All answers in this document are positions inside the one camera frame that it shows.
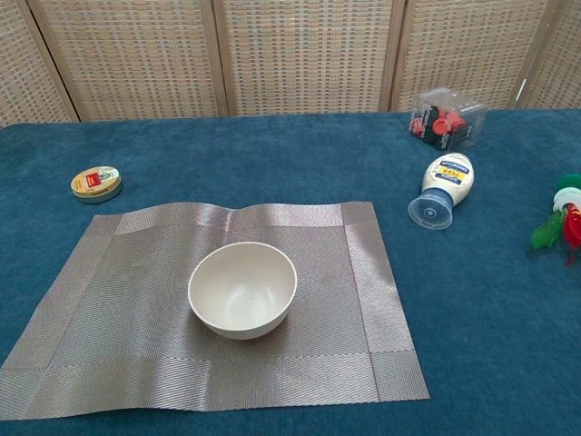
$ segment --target white bowl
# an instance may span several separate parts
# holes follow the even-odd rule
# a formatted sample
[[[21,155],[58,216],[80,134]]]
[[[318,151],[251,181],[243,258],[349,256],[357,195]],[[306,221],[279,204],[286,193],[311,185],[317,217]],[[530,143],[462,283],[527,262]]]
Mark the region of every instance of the white bowl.
[[[233,243],[196,266],[188,299],[221,336],[253,339],[284,320],[296,291],[297,272],[285,253],[266,243]]]

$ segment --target blue felt surface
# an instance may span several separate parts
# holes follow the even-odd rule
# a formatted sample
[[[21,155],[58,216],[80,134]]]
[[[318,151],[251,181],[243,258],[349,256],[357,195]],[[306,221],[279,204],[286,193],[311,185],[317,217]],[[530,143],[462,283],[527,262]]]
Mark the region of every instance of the blue felt surface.
[[[439,153],[406,114],[94,124],[0,131],[0,362],[95,213],[196,201],[372,201],[428,401],[252,411],[112,411],[0,422],[0,434],[579,434],[581,259],[528,250],[557,178],[581,171],[581,111],[492,112],[476,182],[446,231],[408,217]],[[78,202],[74,175],[110,164],[123,192]]]

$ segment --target gray placemat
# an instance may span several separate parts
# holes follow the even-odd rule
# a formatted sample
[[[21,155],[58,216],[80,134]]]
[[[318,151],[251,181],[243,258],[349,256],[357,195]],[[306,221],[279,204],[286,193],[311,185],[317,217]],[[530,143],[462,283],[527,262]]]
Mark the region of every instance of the gray placemat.
[[[240,241],[280,248],[299,278],[285,321],[246,342],[187,299],[198,262]],[[426,398],[371,203],[97,215],[0,369],[2,420]]]

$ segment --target tin lid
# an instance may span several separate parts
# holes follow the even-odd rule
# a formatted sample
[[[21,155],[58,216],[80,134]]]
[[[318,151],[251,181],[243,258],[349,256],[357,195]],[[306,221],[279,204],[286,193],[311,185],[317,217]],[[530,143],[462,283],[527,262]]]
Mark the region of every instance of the tin lid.
[[[95,166],[77,174],[71,189],[78,197],[95,197],[109,193],[121,182],[121,175],[112,166]]]

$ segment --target bowl rim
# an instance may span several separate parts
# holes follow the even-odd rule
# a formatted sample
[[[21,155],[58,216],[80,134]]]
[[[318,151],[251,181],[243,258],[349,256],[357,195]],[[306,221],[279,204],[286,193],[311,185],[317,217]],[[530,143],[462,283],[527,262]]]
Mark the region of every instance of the bowl rim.
[[[210,259],[211,257],[213,257],[214,254],[221,252],[222,250],[226,250],[228,248],[232,248],[235,245],[262,245],[263,247],[267,247],[275,252],[277,252],[278,254],[282,255],[282,257],[287,261],[287,263],[290,265],[290,267],[292,268],[292,274],[294,276],[294,285],[292,288],[292,294],[290,295],[289,300],[287,301],[287,303],[284,305],[284,307],[277,312],[276,316],[273,316],[272,318],[270,318],[268,321],[263,322],[261,324],[257,324],[255,326],[246,328],[246,329],[230,329],[230,328],[225,328],[222,327],[218,324],[215,324],[213,322],[209,322],[207,319],[205,319],[195,308],[193,301],[192,301],[192,280],[193,280],[193,276],[196,274],[196,272],[198,271],[198,269],[202,266],[202,264],[204,262],[206,262],[208,259]],[[193,312],[195,313],[195,315],[206,325],[213,327],[215,329],[218,330],[223,330],[225,332],[249,332],[255,329],[259,329],[260,327],[264,327],[265,325],[267,325],[269,322],[273,322],[274,320],[276,320],[279,316],[281,316],[283,313],[285,313],[286,311],[289,310],[289,307],[291,306],[292,301],[294,300],[294,296],[297,293],[297,269],[294,267],[294,263],[292,262],[292,260],[289,258],[289,256],[287,256],[282,250],[279,250],[278,248],[269,245],[267,243],[255,243],[253,241],[243,241],[240,243],[229,243],[227,245],[223,245],[222,247],[214,250],[213,252],[207,254],[201,261],[200,263],[198,263],[196,265],[196,267],[193,269],[192,275],[190,276],[190,280],[188,281],[188,302],[190,303],[190,307],[192,308]]]

